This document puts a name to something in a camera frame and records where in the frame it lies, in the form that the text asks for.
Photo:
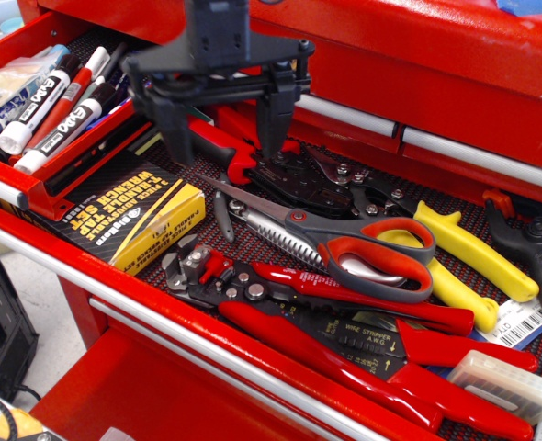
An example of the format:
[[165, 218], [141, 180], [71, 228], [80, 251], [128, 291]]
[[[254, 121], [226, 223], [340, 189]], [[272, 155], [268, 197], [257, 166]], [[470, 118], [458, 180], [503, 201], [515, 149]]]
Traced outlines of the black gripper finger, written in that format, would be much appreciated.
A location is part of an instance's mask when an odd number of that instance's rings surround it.
[[142, 86], [139, 92], [134, 92], [132, 102], [135, 109], [159, 130], [171, 160], [181, 165], [192, 165], [194, 153], [186, 107], [159, 95], [151, 86]]
[[256, 130], [264, 157], [283, 147], [299, 98], [295, 85], [266, 86], [256, 98]]

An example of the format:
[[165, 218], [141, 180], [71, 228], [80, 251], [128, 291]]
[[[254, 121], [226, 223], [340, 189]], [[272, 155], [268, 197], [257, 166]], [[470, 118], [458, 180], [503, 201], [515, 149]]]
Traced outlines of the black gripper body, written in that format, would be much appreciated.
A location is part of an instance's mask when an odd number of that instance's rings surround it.
[[185, 13], [178, 37], [122, 61], [137, 109], [256, 99], [267, 110], [291, 110], [309, 91], [310, 40], [253, 31], [246, 1], [187, 1]]

